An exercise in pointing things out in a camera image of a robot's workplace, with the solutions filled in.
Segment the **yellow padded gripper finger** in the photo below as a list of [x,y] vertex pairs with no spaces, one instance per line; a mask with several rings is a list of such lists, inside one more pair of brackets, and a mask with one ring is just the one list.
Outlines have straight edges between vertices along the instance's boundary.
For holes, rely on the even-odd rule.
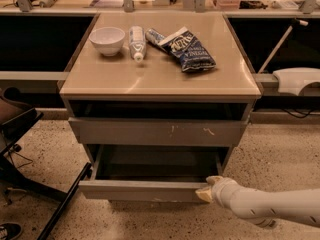
[[210,187],[204,187],[197,189],[195,191],[196,195],[203,201],[211,203],[212,202],[212,193]]
[[214,185],[216,183],[218,183],[220,180],[222,180],[223,177],[222,176],[208,176],[206,178],[206,181],[209,185]]

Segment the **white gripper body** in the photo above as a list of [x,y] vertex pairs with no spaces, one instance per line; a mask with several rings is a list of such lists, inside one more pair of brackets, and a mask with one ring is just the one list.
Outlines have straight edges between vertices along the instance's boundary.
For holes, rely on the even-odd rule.
[[235,180],[223,178],[212,186],[212,197],[221,207],[229,209],[232,195],[238,188],[239,184]]

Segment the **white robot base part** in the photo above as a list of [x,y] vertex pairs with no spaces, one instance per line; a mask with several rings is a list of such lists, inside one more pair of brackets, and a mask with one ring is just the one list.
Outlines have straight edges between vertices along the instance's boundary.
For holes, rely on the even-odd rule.
[[320,83],[320,69],[309,67],[286,68],[273,72],[278,80],[278,92],[298,96],[308,85]]

